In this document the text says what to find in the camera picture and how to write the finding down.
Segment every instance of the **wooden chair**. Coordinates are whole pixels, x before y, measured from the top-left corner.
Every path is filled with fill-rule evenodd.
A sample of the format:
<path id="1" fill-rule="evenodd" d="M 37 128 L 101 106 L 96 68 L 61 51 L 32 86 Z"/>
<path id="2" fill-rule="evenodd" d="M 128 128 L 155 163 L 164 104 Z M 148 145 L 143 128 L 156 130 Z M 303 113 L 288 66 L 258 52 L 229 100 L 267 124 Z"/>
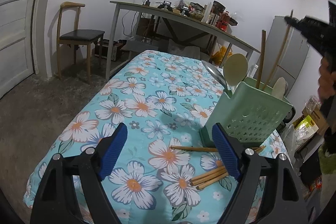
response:
<path id="1" fill-rule="evenodd" d="M 75 18 L 75 26 L 72 32 L 65 33 L 63 35 L 60 34 L 61 29 L 61 21 L 62 21 L 62 12 L 65 9 L 77 7 L 76 18 Z M 57 23 L 57 37 L 56 37 L 56 52 L 57 52 L 57 67 L 58 67 L 58 77 L 60 80 L 62 79 L 61 75 L 61 63 L 60 63 L 60 44 L 69 44 L 73 45 L 73 62 L 76 64 L 76 51 L 79 49 L 78 45 L 86 45 L 87 46 L 87 54 L 86 54 L 86 66 L 87 66 L 87 80 L 88 83 L 91 83 L 91 72 L 90 72 L 90 59 L 91 59 L 91 43 L 97 44 L 98 39 L 100 38 L 100 46 L 99 46 L 99 67 L 101 66 L 101 52 L 102 52 L 102 40 L 104 36 L 104 31 L 99 30 L 78 30 L 78 22 L 79 22 L 79 14 L 81 11 L 81 7 L 85 7 L 85 4 L 74 3 L 74 2 L 63 2 L 60 5 L 58 23 Z"/>

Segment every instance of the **white door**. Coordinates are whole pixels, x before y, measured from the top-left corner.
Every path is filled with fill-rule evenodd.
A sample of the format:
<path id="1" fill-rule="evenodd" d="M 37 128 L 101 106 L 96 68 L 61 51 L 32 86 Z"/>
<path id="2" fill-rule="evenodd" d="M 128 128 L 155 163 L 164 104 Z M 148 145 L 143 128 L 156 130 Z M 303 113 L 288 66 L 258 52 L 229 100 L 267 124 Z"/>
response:
<path id="1" fill-rule="evenodd" d="M 0 98 L 33 74 L 34 0 L 0 0 Z"/>

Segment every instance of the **silver bolt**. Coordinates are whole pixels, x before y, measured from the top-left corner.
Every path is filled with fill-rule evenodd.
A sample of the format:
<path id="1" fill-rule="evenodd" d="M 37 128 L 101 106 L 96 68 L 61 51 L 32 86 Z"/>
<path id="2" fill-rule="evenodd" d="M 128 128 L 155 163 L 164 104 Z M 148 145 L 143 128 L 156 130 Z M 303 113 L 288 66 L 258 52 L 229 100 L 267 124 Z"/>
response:
<path id="1" fill-rule="evenodd" d="M 85 153 L 88 155 L 92 155 L 95 152 L 95 149 L 93 147 L 89 147 L 88 149 L 85 150 Z"/>
<path id="2" fill-rule="evenodd" d="M 245 149 L 245 153 L 248 154 L 248 155 L 250 155 L 250 156 L 252 156 L 254 154 L 254 151 L 251 148 L 246 148 Z"/>
<path id="3" fill-rule="evenodd" d="M 61 155 L 58 154 L 58 153 L 53 155 L 53 157 L 52 157 L 53 160 L 59 160 L 60 158 L 61 158 Z"/>
<path id="4" fill-rule="evenodd" d="M 285 155 L 285 154 L 279 154 L 279 158 L 281 159 L 281 160 L 287 160 L 287 156 Z"/>

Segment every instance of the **floral bedsheet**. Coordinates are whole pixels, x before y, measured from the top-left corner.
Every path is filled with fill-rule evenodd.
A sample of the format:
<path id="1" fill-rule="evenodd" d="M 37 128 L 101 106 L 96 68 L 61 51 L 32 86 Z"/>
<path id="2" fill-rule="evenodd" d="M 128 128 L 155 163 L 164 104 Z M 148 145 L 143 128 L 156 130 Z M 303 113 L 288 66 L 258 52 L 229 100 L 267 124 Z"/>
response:
<path id="1" fill-rule="evenodd" d="M 145 51 L 116 74 L 58 137 L 29 177 L 24 202 L 32 208 L 47 164 L 55 153 L 78 155 L 95 147 L 125 123 L 128 138 L 111 175 L 102 182 L 120 221 L 126 223 L 217 223 L 236 188 L 227 176 L 203 190 L 189 179 L 222 165 L 217 153 L 171 150 L 170 145 L 201 146 L 204 126 L 222 94 L 221 85 L 201 61 Z M 270 132 L 263 156 L 287 153 Z M 83 218 L 92 223 L 78 176 L 73 181 Z M 260 177 L 247 223 L 261 202 Z"/>

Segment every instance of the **chair backrest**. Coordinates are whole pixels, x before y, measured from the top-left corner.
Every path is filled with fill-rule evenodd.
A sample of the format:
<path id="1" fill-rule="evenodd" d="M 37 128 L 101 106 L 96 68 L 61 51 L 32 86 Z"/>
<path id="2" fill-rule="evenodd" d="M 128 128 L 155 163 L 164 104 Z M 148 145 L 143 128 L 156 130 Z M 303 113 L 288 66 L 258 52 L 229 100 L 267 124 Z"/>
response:
<path id="1" fill-rule="evenodd" d="M 57 33 L 56 33 L 57 40 L 59 40 L 59 35 L 61 31 L 62 12 L 68 8 L 73 8 L 73 7 L 78 7 L 77 12 L 76 12 L 75 25 L 73 27 L 74 31 L 78 30 L 79 14 L 81 11 L 81 7 L 85 7 L 85 4 L 69 2 L 69 1 L 63 2 L 60 5 L 60 9 L 59 9 L 59 16 L 58 16 L 58 22 L 57 22 Z"/>

